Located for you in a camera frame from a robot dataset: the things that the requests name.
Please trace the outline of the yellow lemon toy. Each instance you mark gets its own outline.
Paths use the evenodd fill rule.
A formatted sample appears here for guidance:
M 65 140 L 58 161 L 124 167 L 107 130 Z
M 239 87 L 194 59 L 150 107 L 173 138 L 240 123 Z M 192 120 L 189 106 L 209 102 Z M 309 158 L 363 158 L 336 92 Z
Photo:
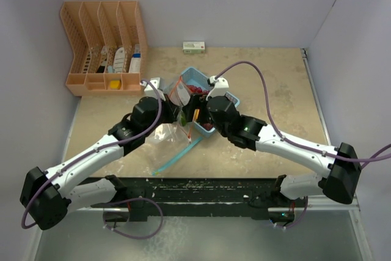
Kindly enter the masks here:
M 196 121 L 197 121 L 198 116 L 199 116 L 199 112 L 200 112 L 200 109 L 195 109 L 195 110 L 194 110 L 194 114 L 193 114 L 193 118 L 192 118 L 192 121 L 193 121 L 193 122 L 196 122 Z

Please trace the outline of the clear zip top bag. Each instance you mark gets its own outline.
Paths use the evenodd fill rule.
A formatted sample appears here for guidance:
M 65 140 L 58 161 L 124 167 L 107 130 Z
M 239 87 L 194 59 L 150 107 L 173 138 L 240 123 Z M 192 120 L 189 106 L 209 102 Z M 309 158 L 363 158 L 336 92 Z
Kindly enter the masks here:
M 167 123 L 174 123 L 185 134 L 190 144 L 192 142 L 191 127 L 187 127 L 189 122 L 186 118 L 185 106 L 190 102 L 191 93 L 183 79 L 179 77 L 168 85 L 162 78 L 152 78 L 149 82 L 151 85 L 148 84 L 145 87 L 144 94 L 161 100 L 163 107 L 161 118 Z

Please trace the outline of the mango toy fruit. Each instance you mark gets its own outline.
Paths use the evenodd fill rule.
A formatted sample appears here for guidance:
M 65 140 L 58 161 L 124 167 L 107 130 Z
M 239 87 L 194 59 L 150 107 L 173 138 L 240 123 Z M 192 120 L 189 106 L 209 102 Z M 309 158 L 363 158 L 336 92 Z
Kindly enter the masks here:
M 180 125 L 182 127 L 185 127 L 188 124 L 188 121 L 186 120 L 186 116 L 184 114 L 180 115 Z

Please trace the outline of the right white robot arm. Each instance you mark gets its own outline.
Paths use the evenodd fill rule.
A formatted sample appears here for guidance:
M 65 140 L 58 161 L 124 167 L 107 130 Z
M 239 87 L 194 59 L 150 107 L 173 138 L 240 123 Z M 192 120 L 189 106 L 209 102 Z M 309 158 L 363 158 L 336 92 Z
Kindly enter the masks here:
M 279 207 L 305 196 L 324 194 L 340 204 L 351 204 L 362 167 L 354 147 L 321 145 L 286 133 L 278 133 L 271 124 L 239 113 L 228 96 L 206 99 L 193 94 L 183 108 L 190 120 L 199 112 L 200 123 L 210 123 L 236 147 L 271 153 L 311 170 L 300 176 L 281 175 L 272 191 L 272 201 Z

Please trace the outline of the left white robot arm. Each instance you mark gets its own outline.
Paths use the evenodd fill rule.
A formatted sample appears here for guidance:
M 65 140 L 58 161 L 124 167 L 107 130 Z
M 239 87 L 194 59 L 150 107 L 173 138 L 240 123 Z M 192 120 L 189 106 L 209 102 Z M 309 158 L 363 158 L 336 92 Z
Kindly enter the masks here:
M 179 106 L 168 98 L 143 97 L 133 106 L 131 113 L 79 155 L 45 171 L 39 167 L 31 169 L 26 174 L 20 196 L 25 208 L 22 228 L 29 228 L 26 224 L 28 216 L 34 220 L 34 225 L 47 230 L 82 207 L 100 203 L 112 207 L 123 205 L 126 193 L 115 176 L 91 184 L 83 184 L 83 181 L 140 147 L 159 125 L 174 123 L 179 112 Z

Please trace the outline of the red grapes toy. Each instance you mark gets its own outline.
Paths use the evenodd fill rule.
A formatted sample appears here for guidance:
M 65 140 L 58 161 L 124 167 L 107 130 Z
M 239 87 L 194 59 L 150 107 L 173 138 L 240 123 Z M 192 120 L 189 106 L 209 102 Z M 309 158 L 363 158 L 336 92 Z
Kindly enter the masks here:
M 207 94 L 209 94 L 208 90 L 203 89 L 201 87 L 197 87 L 197 86 L 192 85 L 192 84 L 188 84 L 186 87 L 188 88 L 190 94 L 200 94 L 200 95 L 207 95 Z

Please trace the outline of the teal plastic strip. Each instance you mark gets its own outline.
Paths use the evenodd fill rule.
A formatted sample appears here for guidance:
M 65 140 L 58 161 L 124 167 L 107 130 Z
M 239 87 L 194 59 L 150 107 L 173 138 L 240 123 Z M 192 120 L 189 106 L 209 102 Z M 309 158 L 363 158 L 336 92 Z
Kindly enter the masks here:
M 199 142 L 203 140 L 203 137 L 198 137 L 194 139 L 187 147 L 185 147 L 182 151 L 172 157 L 169 161 L 164 163 L 161 167 L 157 168 L 152 172 L 152 176 L 157 176 L 161 174 L 163 171 L 173 166 L 176 162 L 178 162 L 181 158 L 183 158 L 187 153 L 189 153 Z

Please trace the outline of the yellow sponge block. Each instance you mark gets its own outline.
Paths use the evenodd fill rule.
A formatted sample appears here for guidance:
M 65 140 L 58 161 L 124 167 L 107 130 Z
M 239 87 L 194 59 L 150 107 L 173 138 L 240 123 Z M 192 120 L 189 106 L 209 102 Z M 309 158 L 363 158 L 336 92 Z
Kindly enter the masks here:
M 119 90 L 122 86 L 121 80 L 112 80 L 109 82 L 109 88 L 111 90 Z

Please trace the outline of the blue plastic basket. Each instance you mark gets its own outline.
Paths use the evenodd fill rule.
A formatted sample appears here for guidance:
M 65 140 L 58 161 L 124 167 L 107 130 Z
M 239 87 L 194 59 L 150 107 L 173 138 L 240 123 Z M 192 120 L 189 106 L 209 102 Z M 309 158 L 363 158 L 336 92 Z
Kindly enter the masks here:
M 186 85 L 200 87 L 202 90 L 211 90 L 211 86 L 208 85 L 207 79 L 209 76 L 202 73 L 200 70 L 194 67 L 188 67 L 182 71 L 181 77 Z M 194 123 L 194 128 L 204 137 L 210 137 L 216 129 L 214 127 L 208 127 L 205 129 L 198 122 Z

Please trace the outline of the white blue tube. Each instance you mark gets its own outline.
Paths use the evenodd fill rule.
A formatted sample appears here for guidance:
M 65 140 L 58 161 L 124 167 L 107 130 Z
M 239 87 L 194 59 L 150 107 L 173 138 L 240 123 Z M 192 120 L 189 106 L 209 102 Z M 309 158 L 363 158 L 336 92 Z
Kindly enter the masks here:
M 140 71 L 141 71 L 141 46 L 140 44 L 135 44 L 134 52 L 131 56 L 128 73 L 140 73 Z

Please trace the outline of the white patterned pouch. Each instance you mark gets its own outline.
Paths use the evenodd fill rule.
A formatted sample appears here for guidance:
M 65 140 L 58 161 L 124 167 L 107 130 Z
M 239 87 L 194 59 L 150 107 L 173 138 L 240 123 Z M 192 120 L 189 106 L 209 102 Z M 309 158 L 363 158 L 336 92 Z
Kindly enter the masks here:
M 108 73 L 121 73 L 125 65 L 125 49 L 120 47 L 117 49 L 114 55 L 114 61 L 112 65 L 108 65 Z

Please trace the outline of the small green white box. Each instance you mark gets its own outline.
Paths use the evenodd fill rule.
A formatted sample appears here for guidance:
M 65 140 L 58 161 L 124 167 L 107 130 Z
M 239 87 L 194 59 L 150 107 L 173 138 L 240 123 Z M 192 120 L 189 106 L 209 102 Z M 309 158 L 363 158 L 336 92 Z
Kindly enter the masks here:
M 184 54 L 204 54 L 205 53 L 205 42 L 183 42 L 183 53 Z

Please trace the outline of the black white card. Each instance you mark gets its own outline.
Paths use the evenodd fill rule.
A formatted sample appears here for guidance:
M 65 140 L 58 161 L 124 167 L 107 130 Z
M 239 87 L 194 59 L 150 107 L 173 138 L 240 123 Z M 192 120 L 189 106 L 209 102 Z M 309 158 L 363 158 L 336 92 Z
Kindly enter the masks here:
M 108 49 L 103 46 L 100 53 L 100 63 L 95 73 L 104 73 L 108 60 Z

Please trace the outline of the orange desk organizer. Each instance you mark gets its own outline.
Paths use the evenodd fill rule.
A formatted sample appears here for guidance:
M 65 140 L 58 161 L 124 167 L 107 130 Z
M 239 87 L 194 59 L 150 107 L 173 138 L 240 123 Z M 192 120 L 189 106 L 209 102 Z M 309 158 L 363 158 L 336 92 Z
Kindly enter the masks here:
M 138 1 L 65 1 L 73 62 L 65 85 L 76 97 L 139 95 L 148 43 Z

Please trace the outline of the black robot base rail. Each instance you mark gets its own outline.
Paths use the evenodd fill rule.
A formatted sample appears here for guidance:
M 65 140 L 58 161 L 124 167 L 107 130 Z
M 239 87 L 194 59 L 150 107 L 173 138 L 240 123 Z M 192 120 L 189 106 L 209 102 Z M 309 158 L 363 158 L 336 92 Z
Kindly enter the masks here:
M 120 177 L 115 205 L 95 204 L 106 221 L 146 221 L 150 216 L 246 217 L 290 223 L 306 200 L 277 192 L 277 178 Z

